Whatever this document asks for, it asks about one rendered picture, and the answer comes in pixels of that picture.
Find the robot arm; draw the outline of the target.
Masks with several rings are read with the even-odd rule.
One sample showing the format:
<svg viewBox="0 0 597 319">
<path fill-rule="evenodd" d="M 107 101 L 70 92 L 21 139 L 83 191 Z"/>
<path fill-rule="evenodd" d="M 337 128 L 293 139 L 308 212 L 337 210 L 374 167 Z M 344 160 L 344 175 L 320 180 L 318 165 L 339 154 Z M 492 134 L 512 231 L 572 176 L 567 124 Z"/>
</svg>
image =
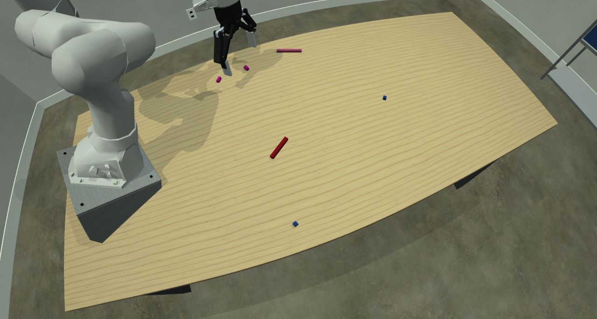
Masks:
<svg viewBox="0 0 597 319">
<path fill-rule="evenodd" d="M 70 0 L 14 1 L 24 11 L 15 22 L 18 39 L 51 58 L 60 87 L 84 98 L 91 111 L 88 136 L 69 164 L 71 184 L 124 188 L 144 164 L 134 98 L 118 83 L 155 52 L 154 33 L 143 23 L 80 19 Z"/>
</svg>

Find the dark red rod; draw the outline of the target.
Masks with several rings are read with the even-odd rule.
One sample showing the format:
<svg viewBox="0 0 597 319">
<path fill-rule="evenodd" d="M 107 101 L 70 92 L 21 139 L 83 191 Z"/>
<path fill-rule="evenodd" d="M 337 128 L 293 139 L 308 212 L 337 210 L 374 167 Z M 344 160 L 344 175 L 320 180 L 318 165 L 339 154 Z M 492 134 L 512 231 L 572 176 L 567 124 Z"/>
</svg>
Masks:
<svg viewBox="0 0 597 319">
<path fill-rule="evenodd" d="M 279 143 L 277 148 L 273 151 L 273 153 L 271 153 L 270 157 L 272 159 L 274 159 L 276 157 L 278 152 L 282 149 L 282 147 L 286 144 L 287 141 L 288 141 L 288 138 L 286 138 L 286 137 L 282 139 L 281 143 Z"/>
</svg>

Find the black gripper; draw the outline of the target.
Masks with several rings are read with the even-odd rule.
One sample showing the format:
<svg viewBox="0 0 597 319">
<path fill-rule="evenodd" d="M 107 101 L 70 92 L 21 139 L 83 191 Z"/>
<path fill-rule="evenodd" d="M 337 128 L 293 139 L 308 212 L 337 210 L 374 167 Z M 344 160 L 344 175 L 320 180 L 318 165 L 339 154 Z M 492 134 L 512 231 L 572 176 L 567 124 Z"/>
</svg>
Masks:
<svg viewBox="0 0 597 319">
<path fill-rule="evenodd" d="M 233 34 L 241 27 L 246 30 L 248 46 L 256 48 L 257 44 L 254 34 L 256 28 L 254 27 L 257 24 L 248 14 L 248 10 L 241 7 L 240 0 L 225 8 L 215 7 L 214 10 L 218 23 L 220 23 L 220 29 L 213 32 L 215 35 L 214 62 L 221 64 L 225 75 L 232 76 L 232 71 L 227 60 L 230 40 L 233 38 Z M 242 22 L 241 18 L 247 24 Z M 229 36 L 225 34 L 229 34 Z"/>
</svg>

